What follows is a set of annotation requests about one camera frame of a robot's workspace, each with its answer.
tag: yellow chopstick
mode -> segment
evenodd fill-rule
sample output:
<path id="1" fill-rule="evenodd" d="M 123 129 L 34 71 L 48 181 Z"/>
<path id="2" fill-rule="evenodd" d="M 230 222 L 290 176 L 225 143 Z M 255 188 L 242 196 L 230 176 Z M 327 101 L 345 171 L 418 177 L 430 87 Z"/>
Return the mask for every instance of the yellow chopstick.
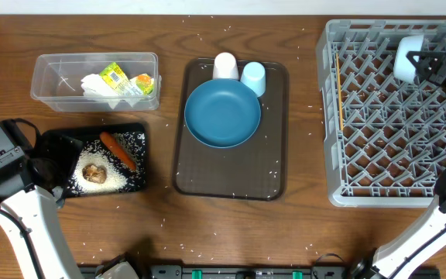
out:
<path id="1" fill-rule="evenodd" d="M 340 113 L 340 130 L 344 130 L 344 112 L 341 103 L 341 87 L 340 87 L 340 64 L 338 62 L 337 54 L 337 88 L 338 88 L 338 112 Z"/>

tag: wood grain surface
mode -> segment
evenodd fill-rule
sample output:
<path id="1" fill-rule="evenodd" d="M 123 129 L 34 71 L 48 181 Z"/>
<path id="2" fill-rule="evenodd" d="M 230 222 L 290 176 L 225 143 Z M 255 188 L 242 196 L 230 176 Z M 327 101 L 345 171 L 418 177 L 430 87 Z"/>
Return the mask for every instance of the wood grain surface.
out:
<path id="1" fill-rule="evenodd" d="M 0 120 L 21 117 L 41 131 L 124 122 L 148 130 L 146 191 L 69 199 L 59 211 L 75 260 L 99 264 L 129 252 L 147 264 L 305 267 L 323 253 L 337 253 L 352 262 L 413 222 L 423 210 L 335 208 L 328 201 L 314 48 L 331 18 L 0 16 Z M 115 51 L 159 56 L 163 87 L 156 111 L 58 113 L 29 97 L 40 54 Z M 184 68 L 222 51 L 279 62 L 290 73 L 287 188 L 277 201 L 187 197 L 170 186 Z M 446 247 L 426 265 L 440 268 L 446 279 Z M 0 278 L 21 276 L 0 228 Z"/>

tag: gray plastic crate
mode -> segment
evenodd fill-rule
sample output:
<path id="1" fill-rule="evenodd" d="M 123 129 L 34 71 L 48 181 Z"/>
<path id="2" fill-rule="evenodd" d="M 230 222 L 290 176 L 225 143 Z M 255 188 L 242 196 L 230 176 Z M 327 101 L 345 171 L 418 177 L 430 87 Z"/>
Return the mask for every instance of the gray plastic crate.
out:
<path id="1" fill-rule="evenodd" d="M 328 197 L 336 206 L 426 207 L 446 168 L 446 94 L 393 77 L 400 40 L 446 51 L 446 20 L 331 20 L 316 46 Z M 341 65 L 340 130 L 335 55 Z"/>

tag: dark brown serving tray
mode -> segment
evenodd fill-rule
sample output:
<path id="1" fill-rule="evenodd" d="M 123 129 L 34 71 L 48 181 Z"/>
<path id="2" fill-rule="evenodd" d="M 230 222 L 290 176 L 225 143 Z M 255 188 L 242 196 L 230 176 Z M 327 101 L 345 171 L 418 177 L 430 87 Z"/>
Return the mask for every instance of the dark brown serving tray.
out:
<path id="1" fill-rule="evenodd" d="M 238 71 L 251 61 L 238 61 Z M 243 144 L 218 149 L 195 139 L 185 126 L 185 103 L 192 91 L 211 80 L 214 59 L 192 60 L 185 69 L 173 160 L 173 186 L 185 195 L 277 199 L 286 185 L 288 72 L 278 63 L 266 69 L 266 92 L 259 98 L 261 122 Z"/>

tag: blue plate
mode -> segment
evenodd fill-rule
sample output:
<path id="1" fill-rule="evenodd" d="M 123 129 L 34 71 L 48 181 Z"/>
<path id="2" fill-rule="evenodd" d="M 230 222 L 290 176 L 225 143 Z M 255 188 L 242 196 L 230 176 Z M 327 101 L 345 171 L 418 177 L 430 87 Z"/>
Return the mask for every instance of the blue plate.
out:
<path id="1" fill-rule="evenodd" d="M 200 142 L 229 148 L 245 142 L 257 130 L 261 106 L 256 94 L 232 79 L 206 81 L 185 105 L 187 128 Z"/>

